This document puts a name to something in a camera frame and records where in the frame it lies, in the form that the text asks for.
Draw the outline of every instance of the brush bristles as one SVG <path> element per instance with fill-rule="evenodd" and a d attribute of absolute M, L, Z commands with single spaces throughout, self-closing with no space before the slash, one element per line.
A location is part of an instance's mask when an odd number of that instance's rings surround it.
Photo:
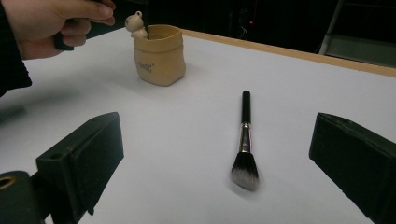
<path fill-rule="evenodd" d="M 238 153 L 233 163 L 231 177 L 235 184 L 244 189 L 255 190 L 259 186 L 259 172 L 251 153 Z"/>

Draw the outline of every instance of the black sleeve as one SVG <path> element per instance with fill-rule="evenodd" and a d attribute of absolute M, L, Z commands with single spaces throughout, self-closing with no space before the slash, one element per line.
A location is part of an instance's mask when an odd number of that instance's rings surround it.
<path fill-rule="evenodd" d="M 6 91 L 28 87 L 32 81 L 21 59 L 20 51 L 0 1 L 0 96 Z"/>

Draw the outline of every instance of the dark background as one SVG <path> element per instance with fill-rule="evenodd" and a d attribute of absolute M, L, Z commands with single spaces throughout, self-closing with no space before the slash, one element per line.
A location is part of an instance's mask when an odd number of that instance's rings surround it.
<path fill-rule="evenodd" d="M 143 5 L 114 0 L 114 27 L 95 24 L 90 36 L 120 29 Z M 149 0 L 149 24 L 246 39 L 318 53 L 338 0 Z M 346 0 L 334 33 L 395 42 L 394 0 Z"/>

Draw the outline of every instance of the silver ferrule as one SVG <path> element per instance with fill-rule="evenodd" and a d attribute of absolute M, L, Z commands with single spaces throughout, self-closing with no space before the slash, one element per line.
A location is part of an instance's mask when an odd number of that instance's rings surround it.
<path fill-rule="evenodd" d="M 241 137 L 239 139 L 239 152 L 251 153 L 251 133 L 250 123 L 241 124 Z"/>

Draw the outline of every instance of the table surface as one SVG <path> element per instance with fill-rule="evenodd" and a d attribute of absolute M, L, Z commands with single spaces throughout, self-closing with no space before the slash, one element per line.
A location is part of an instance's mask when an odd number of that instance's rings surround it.
<path fill-rule="evenodd" d="M 82 224 L 372 223 L 308 151 L 318 112 L 396 141 L 394 70 L 379 67 L 387 73 L 380 76 L 186 33 L 187 73 L 170 87 L 138 77 L 124 29 L 25 62 L 34 85 L 0 99 L 0 173 L 34 174 L 41 153 L 88 119 L 117 111 L 125 158 Z M 262 176 L 255 192 L 230 178 L 244 90 Z"/>

